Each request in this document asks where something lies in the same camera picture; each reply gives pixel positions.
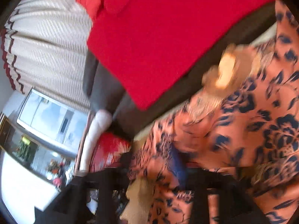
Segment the orange floral garment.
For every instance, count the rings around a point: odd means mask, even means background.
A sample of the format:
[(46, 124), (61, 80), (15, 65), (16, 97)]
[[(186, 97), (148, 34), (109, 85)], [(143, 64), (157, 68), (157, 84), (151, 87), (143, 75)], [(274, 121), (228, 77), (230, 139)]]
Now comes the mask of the orange floral garment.
[(273, 39), (228, 47), (135, 153), (130, 180), (153, 185), (148, 223), (189, 223), (188, 168), (232, 176), (269, 223), (298, 222), (298, 22), (281, 0), (275, 15)]

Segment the wooden display cabinet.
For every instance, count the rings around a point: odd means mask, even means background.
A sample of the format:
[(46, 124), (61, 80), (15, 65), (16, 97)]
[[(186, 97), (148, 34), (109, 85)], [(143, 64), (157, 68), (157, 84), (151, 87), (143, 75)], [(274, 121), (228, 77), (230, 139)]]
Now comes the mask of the wooden display cabinet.
[(1, 149), (23, 168), (57, 189), (66, 187), (74, 176), (75, 160), (33, 139), (1, 113)]

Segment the red gift box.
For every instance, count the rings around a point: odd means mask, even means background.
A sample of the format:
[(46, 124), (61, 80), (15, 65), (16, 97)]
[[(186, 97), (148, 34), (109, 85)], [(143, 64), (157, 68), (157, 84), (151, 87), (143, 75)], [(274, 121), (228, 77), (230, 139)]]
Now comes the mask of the red gift box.
[(131, 150), (131, 143), (113, 133), (103, 133), (93, 151), (89, 172), (120, 166), (123, 154)]

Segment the white quilted folded blanket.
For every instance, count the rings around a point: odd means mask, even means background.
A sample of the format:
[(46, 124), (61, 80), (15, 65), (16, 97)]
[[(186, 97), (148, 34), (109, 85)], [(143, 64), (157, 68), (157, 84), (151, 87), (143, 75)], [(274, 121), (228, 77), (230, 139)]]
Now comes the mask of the white quilted folded blanket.
[(107, 110), (101, 109), (96, 112), (91, 121), (86, 138), (83, 141), (83, 148), (80, 154), (80, 161), (78, 162), (79, 173), (86, 173), (89, 171), (93, 151), (97, 145), (100, 136), (108, 130), (112, 124), (112, 114)]

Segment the dark brown leather sofa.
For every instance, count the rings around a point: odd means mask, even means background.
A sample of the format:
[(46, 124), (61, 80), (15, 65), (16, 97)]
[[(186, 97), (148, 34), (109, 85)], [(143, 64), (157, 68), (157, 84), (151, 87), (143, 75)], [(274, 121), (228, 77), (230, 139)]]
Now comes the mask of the dark brown leather sofa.
[(231, 43), (249, 44), (276, 21), (275, 4), (271, 2), (234, 25), (194, 66), (148, 109), (137, 108), (123, 86), (105, 69), (96, 57), (87, 52), (83, 92), (93, 112), (107, 110), (112, 114), (109, 131), (133, 139), (156, 118), (194, 95), (201, 87), (203, 74), (219, 63), (223, 50)]

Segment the beige dotted curtain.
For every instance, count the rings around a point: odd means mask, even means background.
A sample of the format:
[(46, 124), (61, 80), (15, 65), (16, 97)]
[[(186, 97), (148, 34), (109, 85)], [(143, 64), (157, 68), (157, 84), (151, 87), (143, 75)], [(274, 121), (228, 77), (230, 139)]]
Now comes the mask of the beige dotted curtain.
[(23, 95), (35, 89), (87, 112), (83, 74), (91, 25), (76, 0), (13, 0), (1, 29), (11, 88)]

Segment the red blanket on sofa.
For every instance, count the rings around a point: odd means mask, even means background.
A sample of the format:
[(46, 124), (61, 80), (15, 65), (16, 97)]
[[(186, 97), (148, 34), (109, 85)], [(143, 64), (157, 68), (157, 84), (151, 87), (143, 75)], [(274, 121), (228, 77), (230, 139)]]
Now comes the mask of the red blanket on sofa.
[(88, 49), (145, 110), (233, 25), (274, 0), (76, 0)]

